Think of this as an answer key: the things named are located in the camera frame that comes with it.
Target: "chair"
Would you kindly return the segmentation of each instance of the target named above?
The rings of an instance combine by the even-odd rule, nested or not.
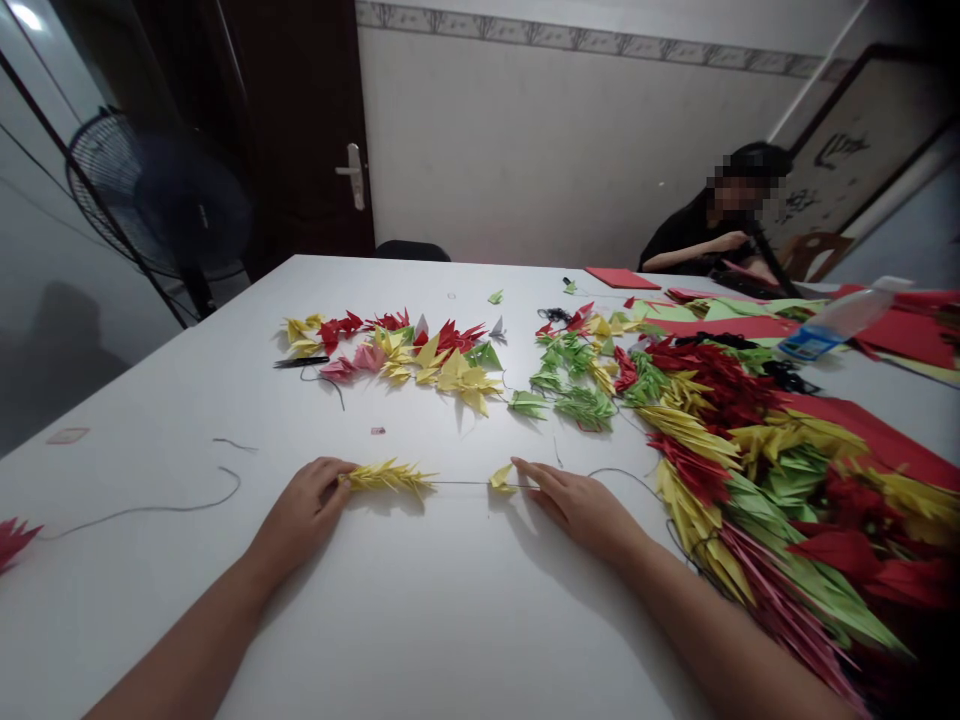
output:
[[[853,244],[853,238],[835,233],[807,233],[797,235],[780,252],[780,265],[791,280],[798,282],[820,282],[833,270]],[[825,251],[830,251],[823,264],[811,276],[810,266]]]
[[[387,240],[383,245],[377,246],[374,257],[386,258],[387,260],[450,262],[450,256],[439,245],[411,240]]]

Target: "black shirt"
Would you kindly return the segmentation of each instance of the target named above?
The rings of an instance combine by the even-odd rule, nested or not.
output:
[[[667,218],[667,221],[653,234],[650,242],[647,243],[647,247],[640,255],[640,267],[637,268],[637,272],[643,272],[643,264],[661,253],[699,245],[721,235],[726,235],[728,232],[748,231],[749,225],[746,218],[737,220],[724,218],[716,227],[708,229],[707,203],[710,197],[709,193],[709,189],[704,190],[694,198],[692,203]],[[753,242],[749,241],[736,250],[728,250],[723,253],[706,253],[657,272],[676,275],[708,275],[712,270],[726,269],[721,260],[729,260],[741,265],[747,258],[756,254],[757,250],[753,246]]]

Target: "door handle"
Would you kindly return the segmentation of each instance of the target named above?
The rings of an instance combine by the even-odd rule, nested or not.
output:
[[[350,178],[353,206],[357,210],[363,210],[366,207],[363,199],[363,167],[360,165],[360,148],[356,143],[347,145],[347,167],[334,168],[334,172]]]

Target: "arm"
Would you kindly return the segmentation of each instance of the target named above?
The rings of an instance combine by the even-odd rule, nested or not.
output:
[[[571,538],[609,562],[663,627],[723,717],[854,718],[853,710],[650,539],[603,483],[513,458],[531,496]]]
[[[742,232],[730,232],[705,243],[654,255],[643,263],[643,272],[658,272],[711,252],[726,252],[740,247],[750,238]]]
[[[210,586],[147,655],[84,717],[212,718],[280,584],[333,533],[350,496],[341,483],[356,465],[318,458],[280,495],[243,556]]]

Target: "woman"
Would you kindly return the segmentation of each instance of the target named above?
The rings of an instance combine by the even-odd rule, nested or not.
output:
[[[775,283],[748,231],[770,190],[792,168],[789,153],[776,145],[756,142],[740,148],[692,203],[654,233],[638,270],[708,275],[729,260]]]

